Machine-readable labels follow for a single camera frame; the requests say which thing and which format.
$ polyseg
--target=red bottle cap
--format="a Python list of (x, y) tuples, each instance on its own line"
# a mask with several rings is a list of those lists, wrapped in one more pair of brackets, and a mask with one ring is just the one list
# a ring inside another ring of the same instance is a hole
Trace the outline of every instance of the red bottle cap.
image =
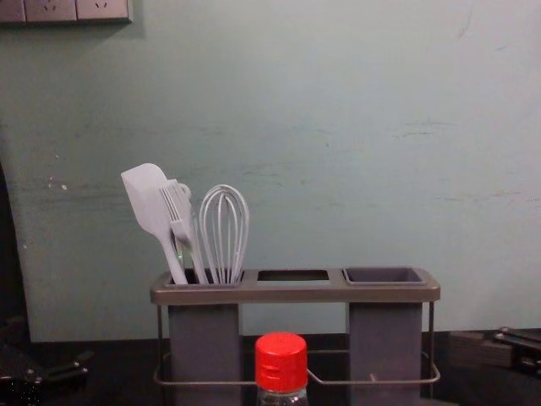
[(272, 392), (294, 392), (308, 382), (306, 342), (297, 334), (273, 332), (255, 343), (255, 380)]

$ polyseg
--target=white spatula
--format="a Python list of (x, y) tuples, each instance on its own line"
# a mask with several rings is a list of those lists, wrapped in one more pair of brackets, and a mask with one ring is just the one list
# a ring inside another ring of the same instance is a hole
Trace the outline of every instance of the white spatula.
[(165, 174), (157, 165), (144, 163), (122, 172), (122, 180), (137, 222), (160, 241), (173, 281), (176, 284), (188, 284), (172, 243), (167, 208), (160, 196), (160, 188), (167, 185)]

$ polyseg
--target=power socket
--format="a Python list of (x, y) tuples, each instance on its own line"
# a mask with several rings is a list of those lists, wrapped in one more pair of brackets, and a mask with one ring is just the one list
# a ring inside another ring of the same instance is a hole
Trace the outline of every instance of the power socket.
[(128, 0), (77, 0), (77, 18), (83, 21), (130, 21)]
[(0, 23), (24, 23), (25, 21), (23, 0), (0, 0)]
[(25, 0), (26, 21), (76, 21), (75, 0)]

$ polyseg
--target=utensil caddy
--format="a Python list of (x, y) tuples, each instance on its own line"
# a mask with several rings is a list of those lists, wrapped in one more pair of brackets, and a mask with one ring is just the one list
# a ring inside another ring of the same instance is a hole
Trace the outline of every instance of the utensil caddy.
[[(411, 267), (246, 270), (235, 285), (175, 285), (161, 275), (150, 289), (157, 306), (159, 365), (154, 376), (174, 389), (175, 406), (240, 406), (242, 346), (239, 305), (249, 303), (346, 303), (349, 320), (350, 406), (417, 406), (421, 385), (440, 379), (434, 365), (434, 302), (440, 285)], [(423, 303), (429, 304), (429, 349), (422, 353)], [(168, 309), (171, 353), (163, 353), (162, 306)], [(421, 377), (422, 355), (429, 376)], [(170, 358), (172, 381), (165, 379)]]

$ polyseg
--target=bottle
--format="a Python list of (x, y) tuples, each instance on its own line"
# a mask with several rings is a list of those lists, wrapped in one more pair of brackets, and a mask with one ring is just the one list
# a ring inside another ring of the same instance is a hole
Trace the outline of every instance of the bottle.
[(306, 342), (297, 334), (273, 332), (255, 343), (257, 406), (308, 406)]

